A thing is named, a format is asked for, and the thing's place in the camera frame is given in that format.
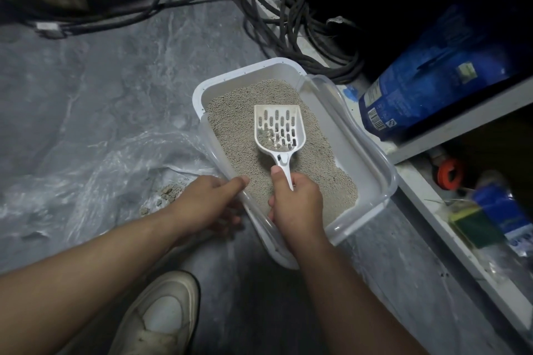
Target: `hand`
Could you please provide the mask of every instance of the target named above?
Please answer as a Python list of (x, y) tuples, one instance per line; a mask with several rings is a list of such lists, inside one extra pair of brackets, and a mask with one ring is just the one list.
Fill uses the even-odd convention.
[(270, 170), (274, 195), (268, 203), (269, 218), (276, 224), (291, 250), (301, 243), (326, 237), (322, 223), (322, 193), (318, 184), (302, 173), (291, 173), (294, 191), (279, 166)]
[(213, 231), (225, 232), (231, 224), (240, 223), (240, 217), (232, 209), (242, 208), (235, 198), (249, 182), (246, 176), (230, 181), (214, 176), (199, 176), (167, 209), (179, 219), (187, 235), (208, 227)]

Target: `person's right hand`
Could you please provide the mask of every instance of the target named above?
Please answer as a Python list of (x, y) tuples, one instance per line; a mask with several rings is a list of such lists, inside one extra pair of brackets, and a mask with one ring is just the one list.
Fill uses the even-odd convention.
[(269, 218), (276, 224), (292, 251), (300, 243), (326, 237), (322, 223), (323, 200), (318, 184), (302, 173), (291, 173), (294, 191), (279, 166), (270, 170), (274, 195), (268, 203)]

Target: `beige sneaker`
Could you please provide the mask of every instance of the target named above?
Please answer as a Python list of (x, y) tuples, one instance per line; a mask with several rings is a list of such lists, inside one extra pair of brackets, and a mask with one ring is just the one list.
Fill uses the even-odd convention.
[(109, 355), (185, 353), (196, 325), (198, 296), (198, 285), (189, 273), (160, 276), (124, 315)]

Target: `white litter box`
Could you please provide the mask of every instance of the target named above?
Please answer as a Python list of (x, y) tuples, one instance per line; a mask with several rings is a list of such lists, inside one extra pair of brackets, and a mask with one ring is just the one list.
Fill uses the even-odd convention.
[[(354, 206), (325, 229), (330, 241), (337, 245), (383, 210), (396, 191), (397, 182), (394, 166), (355, 123), (341, 93), (329, 79), (307, 75), (300, 65), (289, 59), (274, 58), (206, 80), (192, 95), (200, 118), (200, 135), (220, 171), (228, 179), (235, 177), (237, 174), (207, 119), (207, 106), (218, 96), (268, 79), (286, 81), (298, 91), (330, 142), (337, 166), (357, 186), (359, 196)], [(246, 190), (240, 197), (270, 256), (286, 268), (297, 269), (297, 262), (276, 226), (259, 210)]]

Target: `person's left arm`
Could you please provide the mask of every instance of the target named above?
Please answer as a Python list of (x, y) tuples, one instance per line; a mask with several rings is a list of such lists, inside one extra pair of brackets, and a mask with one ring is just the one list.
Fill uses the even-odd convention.
[(59, 349), (177, 240), (237, 224), (228, 206), (248, 182), (200, 176), (166, 208), (0, 277), (0, 353)]

